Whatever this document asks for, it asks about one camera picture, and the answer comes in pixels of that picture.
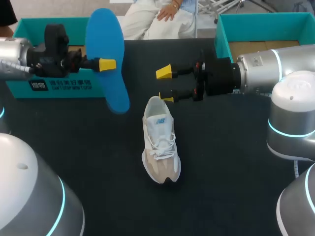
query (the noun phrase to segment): person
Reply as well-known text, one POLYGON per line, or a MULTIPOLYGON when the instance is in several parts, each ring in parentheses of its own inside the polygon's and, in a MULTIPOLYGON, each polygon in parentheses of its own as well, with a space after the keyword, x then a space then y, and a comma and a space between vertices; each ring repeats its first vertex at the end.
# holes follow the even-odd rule
POLYGON ((13 31, 9 26, 16 22, 10 0, 0 0, 0 37, 12 37, 13 31))
POLYGON ((122 20, 124 39, 194 36, 196 0, 136 0, 122 20))

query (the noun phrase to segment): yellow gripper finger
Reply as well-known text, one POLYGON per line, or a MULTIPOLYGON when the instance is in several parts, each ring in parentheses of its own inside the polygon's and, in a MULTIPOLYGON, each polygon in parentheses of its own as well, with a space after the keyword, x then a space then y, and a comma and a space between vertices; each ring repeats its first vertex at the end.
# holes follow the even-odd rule
POLYGON ((172 78, 172 67, 171 64, 167 65, 166 67, 157 70, 157 79, 165 79, 165 78, 172 78))

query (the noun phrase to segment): black tablecloth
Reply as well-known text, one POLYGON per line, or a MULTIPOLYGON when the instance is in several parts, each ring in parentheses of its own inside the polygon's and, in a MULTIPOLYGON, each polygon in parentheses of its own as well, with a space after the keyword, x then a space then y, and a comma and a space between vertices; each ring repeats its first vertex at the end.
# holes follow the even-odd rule
POLYGON ((15 100, 1 84, 12 134, 27 142, 80 198, 86 236, 280 236, 276 203, 294 180, 293 162, 267 148, 270 100, 221 95, 168 103, 182 162, 178 182, 146 173, 142 116, 148 99, 193 78, 157 81, 170 62, 189 63, 212 39, 128 41, 123 76, 131 108, 104 99, 15 100))

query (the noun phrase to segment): led light ring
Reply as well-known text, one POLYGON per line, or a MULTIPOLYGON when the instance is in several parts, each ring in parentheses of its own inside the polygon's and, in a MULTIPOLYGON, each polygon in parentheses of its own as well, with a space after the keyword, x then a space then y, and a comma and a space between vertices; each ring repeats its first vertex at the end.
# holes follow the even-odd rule
POLYGON ((283 135, 283 136, 291 137, 291 138, 304 138, 304 137, 310 136, 311 134, 315 133, 315 130, 314 130, 314 131, 312 131, 312 132, 309 133, 309 134, 303 134, 303 135, 285 134, 285 133, 283 133, 283 132, 281 132, 281 131, 279 131, 279 130, 276 130, 276 129, 271 125, 271 123, 270 123, 269 120, 268 120, 268 123, 269 123, 270 128, 271 128, 273 131, 275 131, 276 133, 281 134, 281 135, 283 135))
POLYGON ((51 234, 55 231, 56 227, 58 226, 58 223, 61 219, 61 216, 63 215, 63 209, 64 209, 64 204, 65 204, 65 190, 64 190, 64 185, 63 182, 61 180, 60 177, 58 177, 61 183, 61 187, 63 188, 63 203, 61 204, 61 208, 60 208, 60 212, 59 215, 54 223, 54 225, 52 226, 52 228, 50 229, 50 231, 48 232, 48 234, 46 236, 51 236, 51 234))
POLYGON ((309 175, 310 175, 310 171, 311 171, 311 168, 314 166, 315 164, 313 164, 311 167, 309 167, 309 170, 307 171, 306 173, 306 176, 305 176, 305 191, 306 191, 306 197, 307 197, 307 200, 309 201, 309 204, 311 206, 311 209, 313 210, 313 213, 315 214, 315 206, 312 202, 312 199, 311 199, 311 195, 310 195, 310 191, 309 191, 309 175))
POLYGON ((3 110, 2 112, 0 113, 0 118, 4 116, 4 107, 3 107, 3 110))
POLYGON ((278 52, 274 49, 271 49, 272 52, 276 55, 277 61, 278 61, 278 67, 279 67, 279 81, 282 79, 282 65, 280 61, 280 57, 278 55, 278 52))

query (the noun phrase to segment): teal cardboard box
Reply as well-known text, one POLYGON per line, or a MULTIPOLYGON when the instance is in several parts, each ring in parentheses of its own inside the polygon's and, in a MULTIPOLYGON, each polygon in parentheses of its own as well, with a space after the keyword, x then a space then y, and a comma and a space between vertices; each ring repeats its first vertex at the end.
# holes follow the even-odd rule
MULTIPOLYGON (((47 24, 63 24, 69 37, 69 46, 85 45, 88 17, 73 18, 25 18, 21 19, 14 37, 27 38, 33 46, 44 42, 47 24)), ((15 98, 78 98, 104 97, 102 88, 89 69, 80 69, 65 78, 40 78, 28 81, 6 82, 15 98)))
POLYGON ((218 58, 232 58, 230 42, 298 41, 315 44, 315 17, 311 13, 222 14, 215 38, 218 58))

